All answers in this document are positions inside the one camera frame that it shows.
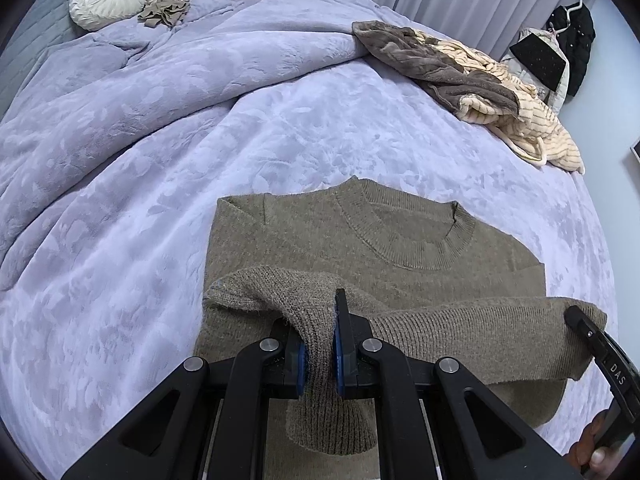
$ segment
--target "brown sweater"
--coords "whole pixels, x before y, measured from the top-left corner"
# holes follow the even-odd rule
[[[209,361],[231,357],[267,335],[275,317],[287,317],[308,347],[310,370],[303,398],[289,405],[286,431],[300,446],[329,454],[375,445],[367,403],[341,400],[331,377],[338,286],[347,291],[350,310],[369,317],[376,336],[415,358],[457,357],[480,380],[496,384],[494,391],[532,425],[553,415],[564,380],[579,378],[589,362],[564,326],[564,309],[578,303],[599,325],[605,322],[593,305],[540,298],[542,264],[455,202],[431,202],[355,177],[306,194],[220,199],[196,354]],[[284,423],[278,410],[270,432]],[[272,450],[268,472],[275,463],[293,470],[292,462],[303,460],[304,453],[283,454],[290,447],[283,442]],[[305,460],[317,462],[308,452]],[[367,464],[356,464],[362,477],[374,478],[374,455],[362,460]],[[338,462],[353,472],[353,463],[334,457],[305,478],[336,478]],[[274,478],[284,478],[282,471]]]

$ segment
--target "beige ruffled cloth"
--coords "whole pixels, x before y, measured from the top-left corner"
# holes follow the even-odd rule
[[[145,8],[138,19],[145,22],[145,27],[154,28],[158,23],[175,27],[191,5],[191,0],[146,0]]]
[[[467,123],[484,124],[492,133],[523,160],[534,166],[547,162],[566,171],[584,174],[580,151],[569,132],[539,98],[535,86],[523,83],[511,74],[507,66],[484,52],[455,40],[438,40],[421,30],[415,30],[419,40],[429,41],[430,46],[452,57],[469,73],[483,70],[496,76],[501,84],[516,94],[520,111],[514,116],[487,100],[468,95],[460,99],[460,111],[456,116]]]

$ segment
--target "gray quilted headboard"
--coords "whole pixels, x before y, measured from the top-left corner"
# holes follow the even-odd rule
[[[69,0],[36,0],[0,55],[0,118],[40,54],[83,34],[69,17]]]

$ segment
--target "wall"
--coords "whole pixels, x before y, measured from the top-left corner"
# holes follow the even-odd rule
[[[578,95],[560,111],[587,168],[618,298],[619,342],[640,365],[640,43],[611,0],[591,7],[596,40]]]

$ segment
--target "bed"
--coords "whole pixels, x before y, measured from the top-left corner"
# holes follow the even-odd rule
[[[352,174],[458,200],[545,264],[550,296],[617,334],[581,176],[519,160],[366,56],[370,0],[192,0],[44,50],[0,123],[0,416],[57,479],[193,348],[216,200]],[[593,365],[539,429],[558,451],[609,404]]]

